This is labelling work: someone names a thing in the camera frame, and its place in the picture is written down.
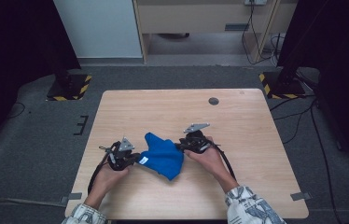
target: wrist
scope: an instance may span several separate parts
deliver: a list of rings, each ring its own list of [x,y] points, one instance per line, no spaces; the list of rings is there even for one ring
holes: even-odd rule
[[[96,210],[99,210],[100,204],[102,203],[102,200],[105,197],[105,195],[105,191],[100,190],[99,188],[92,188],[90,194],[85,199],[84,204]]]
[[[217,180],[224,193],[227,193],[239,186],[238,182],[227,171],[224,173],[215,174],[214,178]]]

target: wall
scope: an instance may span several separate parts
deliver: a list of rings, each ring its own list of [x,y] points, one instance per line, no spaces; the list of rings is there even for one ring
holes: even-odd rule
[[[142,58],[132,0],[54,0],[78,58]]]

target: black curtain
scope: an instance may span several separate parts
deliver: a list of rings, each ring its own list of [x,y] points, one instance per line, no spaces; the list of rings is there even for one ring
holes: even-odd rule
[[[320,108],[339,149],[349,151],[349,1],[299,0],[278,62],[289,64],[320,71]]]
[[[54,74],[52,59],[80,68],[53,1],[0,0],[0,125],[20,86]]]

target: blue cloth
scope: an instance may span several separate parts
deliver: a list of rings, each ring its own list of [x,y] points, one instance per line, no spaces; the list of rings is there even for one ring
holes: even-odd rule
[[[138,163],[173,180],[180,174],[184,159],[183,153],[177,150],[171,140],[162,140],[154,133],[147,133],[145,139],[148,151],[141,153]]]

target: sleeve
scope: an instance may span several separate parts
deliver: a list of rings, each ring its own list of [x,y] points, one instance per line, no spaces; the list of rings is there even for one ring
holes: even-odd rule
[[[230,190],[226,194],[225,203],[229,207],[229,224],[285,224],[268,203],[249,187],[239,186]]]
[[[105,224],[105,216],[86,204],[79,204],[62,224]]]

